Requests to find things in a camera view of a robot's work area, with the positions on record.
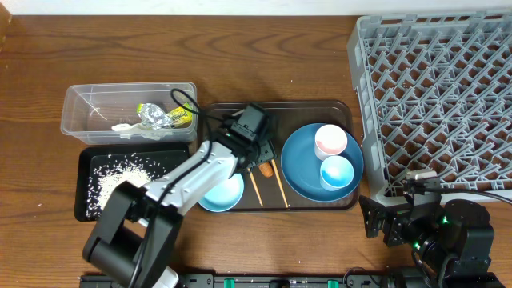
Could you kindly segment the pile of white rice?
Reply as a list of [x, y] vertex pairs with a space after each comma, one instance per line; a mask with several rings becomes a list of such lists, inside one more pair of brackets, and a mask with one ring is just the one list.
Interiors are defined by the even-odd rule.
[[163, 161], [150, 153], [107, 154], [94, 156], [86, 178], [86, 219], [96, 220], [114, 188], [128, 181], [140, 187], [167, 172]]

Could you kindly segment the light blue bowl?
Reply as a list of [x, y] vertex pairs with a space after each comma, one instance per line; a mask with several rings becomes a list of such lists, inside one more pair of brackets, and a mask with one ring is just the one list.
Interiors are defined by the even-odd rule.
[[243, 177], [234, 174], [231, 178], [212, 188], [198, 203], [210, 212], [225, 212], [235, 207], [243, 196]]

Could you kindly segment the white napkin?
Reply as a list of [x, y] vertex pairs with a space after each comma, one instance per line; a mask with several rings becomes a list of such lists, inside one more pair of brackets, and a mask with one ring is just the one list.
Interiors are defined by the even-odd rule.
[[164, 136], [172, 135], [174, 133], [174, 128], [145, 126], [141, 122], [133, 125], [128, 123], [121, 123], [112, 126], [111, 129], [115, 132], [119, 132], [120, 138], [132, 139], [136, 136], [141, 136], [142, 138], [155, 141], [158, 141]]

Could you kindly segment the orange carrot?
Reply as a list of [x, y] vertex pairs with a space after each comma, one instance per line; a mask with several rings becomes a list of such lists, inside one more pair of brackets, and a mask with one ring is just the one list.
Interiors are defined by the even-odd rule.
[[274, 176], [274, 169], [269, 162], [260, 164], [258, 168], [265, 178], [271, 178]]

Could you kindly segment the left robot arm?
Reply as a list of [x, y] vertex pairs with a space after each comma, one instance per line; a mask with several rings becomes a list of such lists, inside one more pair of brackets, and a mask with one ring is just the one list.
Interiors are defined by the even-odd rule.
[[273, 119], [228, 118], [168, 174], [141, 187], [118, 185], [83, 258], [121, 287], [175, 287], [168, 261], [186, 213], [216, 185], [274, 158], [274, 129]]

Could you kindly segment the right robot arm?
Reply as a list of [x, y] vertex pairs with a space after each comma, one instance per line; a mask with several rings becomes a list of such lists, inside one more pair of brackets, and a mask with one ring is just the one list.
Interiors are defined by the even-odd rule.
[[411, 247], [413, 267], [392, 270], [380, 287], [502, 287], [489, 272], [494, 228], [484, 206], [465, 199], [441, 204], [436, 193], [408, 195], [384, 206], [361, 196], [358, 201], [368, 238], [384, 234], [388, 247]]

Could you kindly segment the green snack wrapper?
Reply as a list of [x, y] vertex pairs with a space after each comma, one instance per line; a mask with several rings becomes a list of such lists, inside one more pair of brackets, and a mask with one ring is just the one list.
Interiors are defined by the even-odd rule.
[[187, 108], [190, 109], [188, 103], [185, 104], [185, 107], [178, 106], [169, 112], [165, 112], [164, 109], [154, 103], [139, 103], [136, 112], [141, 119], [141, 123], [145, 126], [175, 128], [192, 122], [193, 114]]

